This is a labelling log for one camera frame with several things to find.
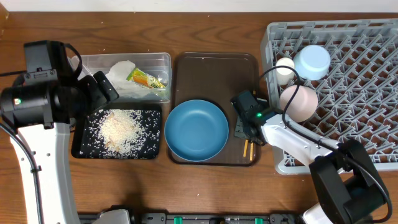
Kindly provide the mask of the white napkin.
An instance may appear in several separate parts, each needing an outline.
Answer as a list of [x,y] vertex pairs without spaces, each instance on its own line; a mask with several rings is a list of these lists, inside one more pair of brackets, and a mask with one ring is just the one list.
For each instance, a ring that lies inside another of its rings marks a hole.
[[126,80],[135,68],[136,65],[129,60],[120,61],[113,65],[106,74],[106,78],[120,97],[142,98],[147,95],[146,87]]

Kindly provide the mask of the wooden chopstick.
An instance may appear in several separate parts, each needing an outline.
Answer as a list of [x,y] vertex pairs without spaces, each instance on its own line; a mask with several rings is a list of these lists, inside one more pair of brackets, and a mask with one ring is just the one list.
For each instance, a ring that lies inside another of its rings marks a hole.
[[248,139],[245,140],[244,142],[244,150],[243,150],[243,157],[246,157],[247,154],[247,148],[248,148]]
[[249,155],[249,160],[253,161],[253,157],[254,157],[254,143],[251,142],[250,143],[250,155]]

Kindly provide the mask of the green yellow snack wrapper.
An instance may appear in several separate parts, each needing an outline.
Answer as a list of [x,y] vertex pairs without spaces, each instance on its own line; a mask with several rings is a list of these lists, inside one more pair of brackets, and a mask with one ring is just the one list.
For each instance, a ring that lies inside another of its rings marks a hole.
[[159,88],[159,89],[165,88],[165,85],[162,84],[158,79],[156,79],[152,75],[143,72],[139,68],[134,68],[127,76],[126,80],[138,83],[148,88]]

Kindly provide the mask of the cream plastic cup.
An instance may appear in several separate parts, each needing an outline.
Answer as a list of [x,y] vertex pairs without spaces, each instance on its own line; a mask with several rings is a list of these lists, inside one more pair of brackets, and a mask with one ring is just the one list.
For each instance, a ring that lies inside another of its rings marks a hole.
[[[276,67],[278,66],[287,66],[290,68],[295,68],[294,61],[291,58],[281,58],[276,62]],[[277,82],[280,85],[286,85],[289,81],[293,79],[295,73],[289,68],[277,68],[276,69],[276,77]]]

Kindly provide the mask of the pink bowl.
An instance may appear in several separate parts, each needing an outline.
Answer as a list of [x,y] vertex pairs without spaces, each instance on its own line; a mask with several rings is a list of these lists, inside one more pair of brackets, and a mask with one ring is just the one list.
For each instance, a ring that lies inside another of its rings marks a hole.
[[[292,97],[296,85],[286,88],[279,97],[280,108],[283,110]],[[296,123],[308,120],[316,112],[318,97],[314,90],[306,86],[300,86],[287,109],[287,115]]]

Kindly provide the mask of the dark blue plate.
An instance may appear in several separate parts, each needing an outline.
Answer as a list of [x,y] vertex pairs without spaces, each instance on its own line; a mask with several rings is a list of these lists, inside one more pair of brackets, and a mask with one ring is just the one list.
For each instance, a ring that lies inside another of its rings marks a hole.
[[169,149],[179,158],[202,162],[219,154],[228,142],[229,123],[223,111],[205,100],[176,106],[164,128]]

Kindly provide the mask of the light blue small bowl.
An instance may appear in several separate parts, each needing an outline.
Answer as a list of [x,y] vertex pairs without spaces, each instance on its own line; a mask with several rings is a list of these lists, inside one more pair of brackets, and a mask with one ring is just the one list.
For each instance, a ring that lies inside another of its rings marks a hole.
[[330,54],[319,45],[308,45],[294,57],[295,70],[306,80],[322,79],[327,75],[330,63]]

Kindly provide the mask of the grey dishwasher rack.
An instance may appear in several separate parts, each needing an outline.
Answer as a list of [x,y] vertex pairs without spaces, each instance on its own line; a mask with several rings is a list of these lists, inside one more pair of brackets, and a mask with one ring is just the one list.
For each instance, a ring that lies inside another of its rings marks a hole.
[[308,45],[325,48],[328,74],[304,80],[318,108],[304,126],[324,137],[356,139],[379,171],[397,169],[397,20],[274,22],[261,42],[262,66],[293,58]]

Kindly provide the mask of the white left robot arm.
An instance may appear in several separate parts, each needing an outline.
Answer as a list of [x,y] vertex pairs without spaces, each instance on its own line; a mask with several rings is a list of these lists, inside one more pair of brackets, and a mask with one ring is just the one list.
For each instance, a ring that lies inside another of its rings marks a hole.
[[1,93],[1,129],[19,160],[27,221],[81,223],[70,175],[70,123],[119,95],[103,72],[81,79],[39,75]]

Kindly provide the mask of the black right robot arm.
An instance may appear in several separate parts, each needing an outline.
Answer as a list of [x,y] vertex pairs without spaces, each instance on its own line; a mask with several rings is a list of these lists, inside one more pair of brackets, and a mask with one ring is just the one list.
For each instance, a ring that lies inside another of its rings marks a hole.
[[325,139],[265,108],[252,95],[231,104],[251,141],[281,148],[310,169],[318,203],[303,223],[384,223],[393,212],[389,192],[364,146]]

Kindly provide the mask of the brown serving tray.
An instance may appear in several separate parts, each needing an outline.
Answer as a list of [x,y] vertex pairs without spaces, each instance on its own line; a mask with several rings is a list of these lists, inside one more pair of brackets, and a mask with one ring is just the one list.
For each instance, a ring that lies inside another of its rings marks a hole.
[[170,149],[169,158],[177,164],[208,166],[254,165],[261,158],[261,146],[254,144],[253,161],[249,160],[250,143],[243,157],[243,138],[236,137],[238,115],[232,97],[250,90],[259,92],[259,68],[251,54],[185,52],[175,60],[171,108],[187,100],[207,100],[218,106],[229,123],[229,138],[223,150],[203,162],[190,162],[176,156]]

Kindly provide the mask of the clear plastic bin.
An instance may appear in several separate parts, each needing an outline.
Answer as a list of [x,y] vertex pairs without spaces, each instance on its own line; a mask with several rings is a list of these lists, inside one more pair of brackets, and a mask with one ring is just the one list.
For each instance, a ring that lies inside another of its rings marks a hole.
[[[98,54],[83,55],[81,57],[83,68],[79,79],[86,75],[94,75],[102,71],[105,75],[117,62],[129,60],[143,72],[158,79],[165,88],[147,88],[147,95],[142,98],[120,97],[117,102],[145,102],[145,103],[166,103],[171,98],[172,86],[172,65],[168,53],[132,53],[132,54]],[[79,59],[74,56],[69,59],[73,68],[77,68]]]

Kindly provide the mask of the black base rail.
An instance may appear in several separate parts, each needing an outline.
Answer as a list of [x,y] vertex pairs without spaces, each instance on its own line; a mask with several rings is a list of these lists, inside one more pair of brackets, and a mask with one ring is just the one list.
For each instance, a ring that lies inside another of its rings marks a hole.
[[270,215],[187,215],[165,213],[143,213],[133,215],[132,223],[145,224],[295,224],[297,218],[291,214]]

